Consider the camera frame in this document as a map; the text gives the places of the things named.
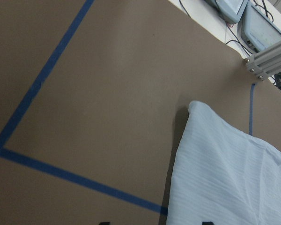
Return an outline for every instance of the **white cloth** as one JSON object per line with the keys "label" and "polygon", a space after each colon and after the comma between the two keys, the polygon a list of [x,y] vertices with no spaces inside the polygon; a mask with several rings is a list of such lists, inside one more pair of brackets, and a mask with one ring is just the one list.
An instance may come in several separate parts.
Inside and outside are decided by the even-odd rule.
{"label": "white cloth", "polygon": [[177,150],[167,225],[281,225],[281,152],[194,101]]}

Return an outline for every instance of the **electronic device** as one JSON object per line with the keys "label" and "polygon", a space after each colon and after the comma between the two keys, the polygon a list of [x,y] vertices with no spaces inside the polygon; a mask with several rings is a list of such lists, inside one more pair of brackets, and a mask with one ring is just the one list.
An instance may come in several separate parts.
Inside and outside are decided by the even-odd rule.
{"label": "electronic device", "polygon": [[248,0],[205,0],[220,11],[223,19],[230,23],[238,23],[243,15]]}
{"label": "electronic device", "polygon": [[241,26],[241,38],[256,52],[281,41],[281,31],[250,2],[247,2]]}

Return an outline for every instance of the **brown cardboard surface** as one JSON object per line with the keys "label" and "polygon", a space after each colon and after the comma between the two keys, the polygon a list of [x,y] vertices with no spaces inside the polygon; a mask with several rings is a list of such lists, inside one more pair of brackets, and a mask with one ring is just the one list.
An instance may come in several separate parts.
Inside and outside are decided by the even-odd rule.
{"label": "brown cardboard surface", "polygon": [[[97,0],[6,147],[167,206],[172,165],[188,104],[203,101],[247,133],[252,82],[256,79],[245,70],[237,52],[168,1]],[[271,120],[274,114],[281,114],[281,92],[268,81],[261,82],[255,91],[254,135],[281,150],[281,120]],[[107,219],[113,213],[109,201],[120,202],[46,175],[34,178],[30,173],[35,172],[21,166],[13,165],[9,170],[4,163],[0,161],[0,179],[7,177],[5,170],[17,176],[16,168],[20,167],[19,177],[27,173],[30,178],[21,178],[23,184],[44,183],[42,187],[49,186],[47,192],[54,193],[57,186],[62,189],[67,185],[63,196],[81,191],[81,199],[75,203],[81,210],[89,209],[82,196],[94,203],[106,202],[104,214],[92,207],[93,215],[106,215]],[[22,192],[17,187],[11,193],[12,184],[4,190],[0,181],[0,195]],[[19,204],[13,200],[15,210],[20,211],[30,195],[36,198],[44,196],[43,192],[43,188],[30,191]],[[66,204],[56,195],[50,199],[56,206],[41,202],[36,211],[23,213],[27,221],[38,215],[37,209]],[[0,204],[4,207],[8,203],[1,198]],[[126,204],[119,203],[112,225],[125,224],[128,213],[122,205]],[[51,213],[52,220],[73,224],[73,218],[67,222],[60,217],[67,210]],[[147,210],[136,206],[131,210],[137,224],[158,223],[156,213],[147,219]],[[138,217],[139,211],[144,212],[142,217]],[[6,220],[15,217],[11,214]],[[79,219],[98,222],[86,213]]]}
{"label": "brown cardboard surface", "polygon": [[83,0],[0,0],[0,131]]}
{"label": "brown cardboard surface", "polygon": [[0,225],[157,224],[159,215],[0,158]]}

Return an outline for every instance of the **folded fabric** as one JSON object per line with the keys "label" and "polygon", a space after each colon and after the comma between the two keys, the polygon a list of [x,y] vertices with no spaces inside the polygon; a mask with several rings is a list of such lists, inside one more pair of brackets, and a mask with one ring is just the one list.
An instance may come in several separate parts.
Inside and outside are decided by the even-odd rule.
{"label": "folded fabric", "polygon": [[202,102],[191,102],[189,114],[167,225],[281,225],[281,152]]}

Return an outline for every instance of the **blue tape line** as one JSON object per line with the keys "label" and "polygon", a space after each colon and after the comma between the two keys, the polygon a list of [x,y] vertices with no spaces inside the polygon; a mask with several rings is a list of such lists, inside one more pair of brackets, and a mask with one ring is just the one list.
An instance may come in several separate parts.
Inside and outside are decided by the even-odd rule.
{"label": "blue tape line", "polygon": [[253,83],[250,91],[250,118],[249,118],[249,135],[253,134],[253,98],[254,98],[254,88],[256,83]]}
{"label": "blue tape line", "polygon": [[42,172],[50,174],[52,176],[59,177],[61,179],[67,180],[69,182],[84,186],[86,188],[96,190],[98,192],[110,195],[112,197],[116,197],[118,199],[141,206],[143,208],[146,208],[146,209],[154,211],[154,212],[158,212],[163,215],[167,215],[167,213],[168,213],[168,209],[166,207],[157,205],[153,202],[149,202],[147,200],[141,199],[134,195],[125,193],[123,191],[117,190],[115,188],[109,187],[109,186],[101,184],[101,183],[98,183],[98,182],[90,180],[88,178],[79,176],[72,172],[57,168],[50,164],[43,163],[36,159],[32,159],[30,157],[21,155],[19,153],[11,151],[11,150],[3,148],[1,150],[0,157],[13,161],[15,163],[19,163],[21,165],[27,166],[29,168],[32,168],[32,169],[35,169],[38,171],[42,171]]}
{"label": "blue tape line", "polygon": [[50,72],[54,68],[57,60],[59,59],[60,55],[63,53],[64,49],[66,48],[67,44],[71,40],[72,36],[76,32],[77,28],[79,27],[81,21],[83,20],[84,16],[86,15],[87,11],[89,10],[90,6],[94,0],[86,0],[83,4],[82,8],[78,12],[77,16],[74,18],[73,22],[69,26],[68,30],[64,34],[63,38],[53,51],[52,55],[42,68],[41,72],[29,88],[28,92],[25,94],[24,98],[14,111],[13,115],[8,120],[7,124],[3,128],[3,130],[0,133],[0,151],[5,145],[5,143],[8,141],[12,133],[14,132],[15,128],[21,121],[22,117],[28,110],[32,100],[37,95],[39,90],[42,87],[43,82],[46,80],[46,78],[49,76]]}

